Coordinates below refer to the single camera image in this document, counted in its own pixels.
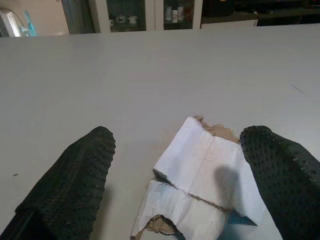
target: crumpled paper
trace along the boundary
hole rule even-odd
[[[232,209],[257,225],[262,221],[266,207],[250,166],[239,140],[223,125],[188,117],[153,171],[163,182],[150,182],[132,239],[139,240],[144,229],[154,231],[155,216],[165,226],[159,232],[180,231],[187,240],[216,239]]]

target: white tabletop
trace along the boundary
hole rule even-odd
[[[319,43],[319,25],[0,39],[0,231],[98,125],[114,133],[116,154],[92,240],[129,239],[152,167],[187,116],[236,134],[266,125],[319,159]],[[268,212],[228,231],[281,239]]]

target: black dot pattern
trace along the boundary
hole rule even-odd
[[[260,195],[284,240],[320,237],[320,162],[265,126],[245,128],[240,143]]]
[[[95,128],[62,153],[16,213],[37,211],[57,240],[88,240],[115,147],[107,128]]]

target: wall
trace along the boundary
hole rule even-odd
[[[69,34],[61,0],[0,0],[0,8],[15,12],[25,26],[27,10],[39,36]]]

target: torn paper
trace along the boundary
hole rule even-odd
[[[241,146],[213,136],[195,117],[185,120],[154,172],[185,193],[262,221],[266,207]]]
[[[173,224],[169,232],[168,225],[158,227],[162,233],[172,234],[175,228],[186,240],[215,240],[227,222],[227,212],[215,208],[204,201],[197,200],[182,190],[166,183],[151,180],[143,198],[131,239],[140,240],[146,226],[155,216],[169,219]]]

